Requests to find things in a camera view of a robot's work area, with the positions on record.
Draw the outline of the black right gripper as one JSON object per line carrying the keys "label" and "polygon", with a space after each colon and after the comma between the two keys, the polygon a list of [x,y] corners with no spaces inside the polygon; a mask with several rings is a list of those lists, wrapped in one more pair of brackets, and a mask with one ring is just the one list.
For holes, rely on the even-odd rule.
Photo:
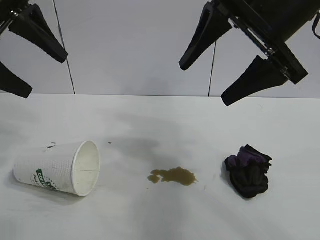
{"label": "black right gripper", "polygon": [[182,70],[190,68],[213,43],[232,29],[230,19],[269,60],[256,56],[247,70],[221,95],[223,103],[230,106],[252,94],[282,86],[288,80],[296,85],[308,72],[286,42],[316,14],[315,0],[207,2],[179,66]]}

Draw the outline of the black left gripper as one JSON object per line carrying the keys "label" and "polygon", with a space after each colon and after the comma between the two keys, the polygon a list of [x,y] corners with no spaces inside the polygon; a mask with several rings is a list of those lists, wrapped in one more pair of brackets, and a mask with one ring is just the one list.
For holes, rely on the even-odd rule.
{"label": "black left gripper", "polygon": [[[5,30],[28,40],[59,63],[64,63],[68,53],[49,28],[40,7],[29,0],[0,1],[0,33]],[[0,90],[28,98],[33,88],[0,63]]]}

